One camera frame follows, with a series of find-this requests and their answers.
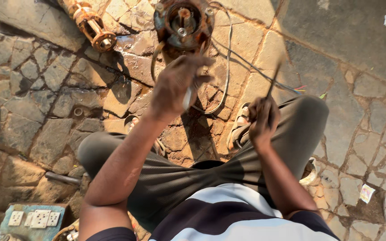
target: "metal tool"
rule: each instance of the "metal tool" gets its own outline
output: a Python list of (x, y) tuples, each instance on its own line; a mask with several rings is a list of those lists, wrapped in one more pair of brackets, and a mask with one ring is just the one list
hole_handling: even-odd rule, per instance
[(69, 17), (76, 22), (77, 27), (89, 39), (92, 47), (98, 52), (112, 50), (115, 45), (115, 34), (106, 31), (99, 15), (87, 2), (76, 0), (57, 0)]

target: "cracked stone floor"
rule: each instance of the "cracked stone floor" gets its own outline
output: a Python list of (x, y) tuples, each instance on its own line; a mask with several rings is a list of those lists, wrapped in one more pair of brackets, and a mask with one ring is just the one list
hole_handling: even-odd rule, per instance
[[(141, 115), (153, 81), (151, 54), (156, 0), (89, 0), (120, 53), (95, 52), (60, 8), (46, 1), (0, 3), (0, 222), (10, 202), (69, 203), (78, 216), (82, 195), (47, 180), (46, 171), (80, 178), (79, 143), (96, 131), (124, 132), (128, 114)], [(318, 178), (305, 188), (333, 232), (346, 241), (386, 241), (386, 1), (221, 0), (233, 20), (233, 49), (280, 81), (324, 96), (327, 127), (314, 151)], [(213, 36), (227, 44), (229, 22), (215, 14)], [(222, 97), (224, 57), (206, 71), (197, 106), (214, 108)], [(162, 133), (169, 159), (190, 166), (214, 141), (222, 160), (239, 105), (267, 92), (254, 69), (230, 66), (228, 97), (213, 116), (194, 109)], [(158, 70), (164, 67), (158, 59)], [(294, 97), (274, 89), (278, 103)], [(83, 114), (75, 116), (73, 110)], [(201, 158), (214, 158), (207, 151)], [(376, 189), (368, 204), (360, 188)], [(147, 240), (145, 232), (140, 239)]]

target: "rusty flange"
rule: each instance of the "rusty flange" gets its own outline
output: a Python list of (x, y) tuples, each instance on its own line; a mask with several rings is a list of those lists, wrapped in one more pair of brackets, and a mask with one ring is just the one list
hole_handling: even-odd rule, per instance
[(156, 4), (154, 26), (165, 42), (165, 61), (180, 55), (204, 52), (214, 29), (214, 12), (205, 0), (161, 0)]

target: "white switch plate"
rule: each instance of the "white switch plate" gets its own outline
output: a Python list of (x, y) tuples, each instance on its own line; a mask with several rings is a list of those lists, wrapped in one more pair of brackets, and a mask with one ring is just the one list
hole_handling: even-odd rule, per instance
[(32, 222), (32, 218), (34, 217), (34, 212), (29, 212), (28, 216), (26, 216), (25, 226), (30, 226)]
[(45, 229), (47, 227), (48, 218), (50, 217), (50, 212), (50, 210), (35, 210), (30, 227), (34, 229)]
[(13, 211), (8, 220), (8, 226), (19, 226), (22, 222), (23, 211)]
[(47, 226), (57, 226), (57, 222), (59, 220), (60, 215), (61, 213), (51, 212), (50, 217), (48, 218), (48, 221), (47, 221)]

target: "right hand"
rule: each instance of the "right hand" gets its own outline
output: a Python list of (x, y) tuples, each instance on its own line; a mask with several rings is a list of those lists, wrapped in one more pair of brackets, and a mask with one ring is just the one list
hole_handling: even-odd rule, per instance
[(268, 150), (275, 134), (281, 113), (275, 100), (257, 97), (248, 107), (250, 112), (250, 139), (257, 151)]
[(184, 96), (192, 88), (189, 106), (195, 103), (197, 90), (205, 83), (214, 80), (209, 75), (197, 75), (203, 66), (211, 66), (212, 58), (199, 56), (180, 56), (159, 74), (154, 88), (151, 109), (153, 116), (160, 121), (170, 122), (182, 114)]

